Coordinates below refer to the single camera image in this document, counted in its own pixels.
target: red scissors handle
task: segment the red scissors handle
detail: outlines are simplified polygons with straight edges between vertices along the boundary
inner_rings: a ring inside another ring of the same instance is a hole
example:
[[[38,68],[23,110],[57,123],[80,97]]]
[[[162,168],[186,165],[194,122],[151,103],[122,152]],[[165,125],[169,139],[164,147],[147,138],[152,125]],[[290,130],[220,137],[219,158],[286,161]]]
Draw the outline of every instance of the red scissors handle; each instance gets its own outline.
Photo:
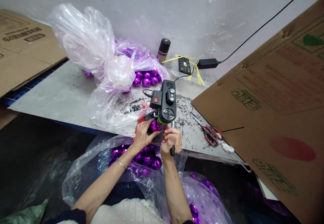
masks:
[[[216,147],[218,145],[217,140],[215,139],[214,135],[210,133],[209,129],[207,127],[202,128],[204,130],[204,136],[206,141],[212,146]]]
[[[224,140],[223,134],[215,127],[206,125],[206,128],[220,141]]]

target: black cable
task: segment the black cable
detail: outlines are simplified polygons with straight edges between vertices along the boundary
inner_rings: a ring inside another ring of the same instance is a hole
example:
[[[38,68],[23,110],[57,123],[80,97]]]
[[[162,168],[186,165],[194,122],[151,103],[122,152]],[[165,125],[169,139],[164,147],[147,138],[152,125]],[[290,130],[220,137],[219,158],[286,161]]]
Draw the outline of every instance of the black cable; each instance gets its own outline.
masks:
[[[147,94],[144,91],[151,91],[151,92],[153,92],[153,90],[150,90],[150,89],[144,89],[144,90],[142,90],[142,92],[144,93],[145,96],[152,98],[152,94],[151,95],[150,94]]]
[[[199,62],[199,60],[197,61],[196,65],[193,67],[192,72],[191,72],[190,75],[180,76],[180,77],[176,78],[173,82],[175,82],[177,79],[179,79],[179,78],[181,78],[181,77],[191,76],[191,75],[193,74],[193,71],[195,70],[195,67],[197,67],[198,62]]]
[[[261,30],[261,28],[263,28],[265,25],[267,25],[270,21],[272,21],[272,19],[274,19],[280,12],[282,12],[287,6],[289,6],[294,0],[291,0],[287,5],[285,5],[276,15],[274,15],[274,17],[272,17],[269,21],[267,21],[265,24],[263,24],[262,27],[260,27],[257,31],[255,31],[251,36],[248,37],[247,40],[245,40],[236,50],[234,50],[233,53],[231,53],[226,59],[224,59],[223,61],[221,61],[220,63],[223,63],[225,60],[227,60],[229,57],[231,57],[236,51],[238,51],[239,48],[241,48],[243,46],[243,44],[245,44],[253,35],[255,35],[257,32],[259,32]]]

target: gray table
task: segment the gray table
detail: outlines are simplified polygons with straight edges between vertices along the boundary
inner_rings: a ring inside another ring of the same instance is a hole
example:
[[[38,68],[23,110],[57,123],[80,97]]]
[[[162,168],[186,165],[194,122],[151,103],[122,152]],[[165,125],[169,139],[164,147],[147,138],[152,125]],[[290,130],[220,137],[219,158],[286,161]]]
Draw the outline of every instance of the gray table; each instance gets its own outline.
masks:
[[[87,103],[91,92],[95,88],[94,80],[86,78],[79,68],[68,61],[12,104],[10,109],[69,124],[106,131],[90,120],[91,111]],[[201,127],[190,114],[192,112],[203,123],[206,122],[190,103],[205,87],[178,80],[176,82],[176,88],[178,92],[177,117],[174,122],[175,127],[181,129],[183,134],[182,148],[192,157],[238,164],[233,156],[226,153],[221,146],[216,148],[209,146],[204,138]],[[110,132],[132,136],[135,127],[136,122]]]

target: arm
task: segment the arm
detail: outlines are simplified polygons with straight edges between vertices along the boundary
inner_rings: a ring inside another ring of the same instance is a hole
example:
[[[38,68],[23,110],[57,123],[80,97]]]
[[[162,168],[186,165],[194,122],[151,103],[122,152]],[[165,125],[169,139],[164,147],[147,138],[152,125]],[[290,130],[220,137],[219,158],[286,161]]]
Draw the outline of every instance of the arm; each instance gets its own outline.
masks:
[[[192,220],[192,215],[173,157],[170,155],[170,149],[173,145],[175,153],[181,151],[181,132],[176,128],[169,128],[165,131],[165,134],[167,134],[165,137],[167,142],[161,145],[161,157],[164,166],[166,202],[172,224],[182,224],[185,221]]]
[[[119,161],[127,167],[133,157],[138,154],[145,146],[152,142],[160,131],[147,134],[147,129],[153,119],[142,122],[137,126],[137,133],[134,143],[119,158]],[[87,224],[91,221],[99,207],[105,201],[114,188],[115,184],[123,174],[125,169],[117,161],[114,162],[92,185],[81,195],[72,209],[81,209],[86,212]]]

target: red circle print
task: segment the red circle print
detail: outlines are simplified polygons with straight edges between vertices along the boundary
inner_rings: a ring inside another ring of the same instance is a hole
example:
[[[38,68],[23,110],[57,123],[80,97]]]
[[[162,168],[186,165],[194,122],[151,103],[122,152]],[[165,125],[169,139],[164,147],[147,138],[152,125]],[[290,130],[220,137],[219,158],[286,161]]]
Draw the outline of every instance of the red circle print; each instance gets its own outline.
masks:
[[[271,147],[283,157],[310,162],[316,158],[315,151],[301,140],[276,136],[270,139]]]

